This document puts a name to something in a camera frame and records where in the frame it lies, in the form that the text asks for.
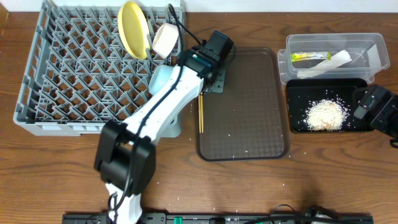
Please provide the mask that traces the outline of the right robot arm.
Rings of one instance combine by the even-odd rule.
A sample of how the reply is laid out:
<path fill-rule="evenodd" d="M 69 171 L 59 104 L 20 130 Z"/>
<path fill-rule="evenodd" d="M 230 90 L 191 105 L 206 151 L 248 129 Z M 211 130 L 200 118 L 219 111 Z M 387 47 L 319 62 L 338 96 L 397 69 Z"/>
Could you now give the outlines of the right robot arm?
<path fill-rule="evenodd" d="M 369 85 L 355 89 L 352 98 L 353 116 L 390 136 L 390 146 L 397 149 L 397 95 L 383 86 Z"/>

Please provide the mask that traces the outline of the light blue bowl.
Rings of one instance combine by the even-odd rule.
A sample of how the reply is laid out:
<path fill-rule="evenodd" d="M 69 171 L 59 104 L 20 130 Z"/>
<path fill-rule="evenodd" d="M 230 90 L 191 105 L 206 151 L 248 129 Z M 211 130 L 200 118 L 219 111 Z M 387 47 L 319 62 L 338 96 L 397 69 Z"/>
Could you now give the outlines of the light blue bowl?
<path fill-rule="evenodd" d="M 159 65 L 152 73 L 151 80 L 149 82 L 149 93 L 155 95 L 169 80 L 173 67 L 168 65 Z"/>

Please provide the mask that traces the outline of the wooden chopstick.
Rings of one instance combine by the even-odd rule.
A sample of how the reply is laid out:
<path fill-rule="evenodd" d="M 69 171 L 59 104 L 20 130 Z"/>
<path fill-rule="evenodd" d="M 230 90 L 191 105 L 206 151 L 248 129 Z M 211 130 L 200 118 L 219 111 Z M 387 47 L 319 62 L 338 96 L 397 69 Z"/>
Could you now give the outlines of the wooden chopstick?
<path fill-rule="evenodd" d="M 203 115 L 203 94 L 202 95 L 202 131 L 204 132 L 204 115 Z"/>
<path fill-rule="evenodd" d="M 198 128 L 199 133 L 202 133 L 202 95 L 198 96 Z"/>

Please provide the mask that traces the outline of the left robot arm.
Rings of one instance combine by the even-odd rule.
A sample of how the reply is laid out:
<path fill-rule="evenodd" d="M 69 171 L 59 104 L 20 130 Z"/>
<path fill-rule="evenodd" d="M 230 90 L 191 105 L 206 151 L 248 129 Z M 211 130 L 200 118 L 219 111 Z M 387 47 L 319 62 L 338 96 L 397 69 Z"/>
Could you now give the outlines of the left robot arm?
<path fill-rule="evenodd" d="M 174 117 L 214 85 L 234 42 L 214 31 L 200 47 L 182 52 L 162 88 L 122 123 L 102 128 L 94 168 L 109 192 L 107 223 L 137 223 L 141 193 L 156 169 L 155 146 Z"/>

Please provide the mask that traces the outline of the green snack wrapper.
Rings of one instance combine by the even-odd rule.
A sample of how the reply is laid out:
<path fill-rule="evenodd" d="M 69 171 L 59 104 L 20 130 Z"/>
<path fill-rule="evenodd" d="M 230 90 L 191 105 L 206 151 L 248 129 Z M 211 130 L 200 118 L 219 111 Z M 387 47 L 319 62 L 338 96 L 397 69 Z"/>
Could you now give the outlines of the green snack wrapper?
<path fill-rule="evenodd" d="M 296 52 L 290 54 L 292 62 L 299 62 L 304 60 L 329 60 L 331 58 L 330 52 Z"/>

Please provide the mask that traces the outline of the yellow plate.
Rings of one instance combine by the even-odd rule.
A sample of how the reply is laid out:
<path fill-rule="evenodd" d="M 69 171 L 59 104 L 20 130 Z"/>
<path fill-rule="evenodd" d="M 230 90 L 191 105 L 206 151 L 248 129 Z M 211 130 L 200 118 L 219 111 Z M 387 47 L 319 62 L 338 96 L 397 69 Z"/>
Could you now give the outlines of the yellow plate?
<path fill-rule="evenodd" d="M 134 2 L 126 2 L 118 12 L 118 29 L 124 48 L 130 56 L 140 60 L 147 58 L 150 44 L 149 27 L 141 8 Z"/>

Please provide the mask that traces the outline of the white paper chopstick sleeve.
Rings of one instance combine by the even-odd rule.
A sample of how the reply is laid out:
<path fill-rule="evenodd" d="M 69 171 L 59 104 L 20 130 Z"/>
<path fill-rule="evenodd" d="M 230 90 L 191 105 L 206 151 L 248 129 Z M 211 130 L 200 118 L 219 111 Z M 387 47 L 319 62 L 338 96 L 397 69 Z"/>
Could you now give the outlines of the white paper chopstick sleeve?
<path fill-rule="evenodd" d="M 307 70 L 298 71 L 297 77 L 299 79 L 313 78 L 319 76 L 329 70 L 338 68 L 348 62 L 351 62 L 352 58 L 346 50 L 342 50 L 333 56 L 329 60 L 324 60 L 318 65 L 309 68 Z"/>

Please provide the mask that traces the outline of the leftover rice pile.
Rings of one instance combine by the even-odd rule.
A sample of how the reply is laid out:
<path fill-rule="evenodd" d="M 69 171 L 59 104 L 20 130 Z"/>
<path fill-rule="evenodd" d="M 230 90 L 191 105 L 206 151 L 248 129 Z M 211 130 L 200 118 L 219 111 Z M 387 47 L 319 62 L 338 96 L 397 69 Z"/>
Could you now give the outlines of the leftover rice pile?
<path fill-rule="evenodd" d="M 311 101 L 305 109 L 303 123 L 310 131 L 341 131 L 350 109 L 344 101 Z"/>

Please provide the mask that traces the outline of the white bowl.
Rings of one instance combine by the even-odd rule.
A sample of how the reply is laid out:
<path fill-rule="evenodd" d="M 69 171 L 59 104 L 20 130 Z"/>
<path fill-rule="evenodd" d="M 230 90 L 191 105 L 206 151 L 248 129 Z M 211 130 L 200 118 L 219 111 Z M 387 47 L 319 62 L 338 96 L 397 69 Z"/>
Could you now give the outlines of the white bowl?
<path fill-rule="evenodd" d="M 178 40 L 176 25 L 165 23 L 160 26 L 152 42 L 152 48 L 157 55 L 167 58 Z"/>

